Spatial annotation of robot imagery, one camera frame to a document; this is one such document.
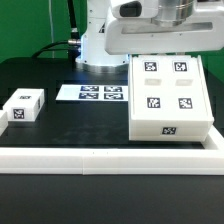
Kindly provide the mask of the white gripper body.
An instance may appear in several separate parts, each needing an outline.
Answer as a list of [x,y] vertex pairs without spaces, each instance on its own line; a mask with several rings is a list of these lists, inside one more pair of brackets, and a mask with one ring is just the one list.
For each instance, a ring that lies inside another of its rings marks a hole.
[[105,50],[109,54],[150,54],[219,50],[224,47],[224,16],[188,19],[161,27],[149,19],[107,18]]

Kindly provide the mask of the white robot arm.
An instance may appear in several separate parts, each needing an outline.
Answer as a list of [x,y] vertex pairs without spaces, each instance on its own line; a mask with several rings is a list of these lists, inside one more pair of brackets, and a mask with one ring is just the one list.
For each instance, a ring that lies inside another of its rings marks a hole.
[[78,66],[115,71],[134,54],[224,48],[224,0],[87,0]]

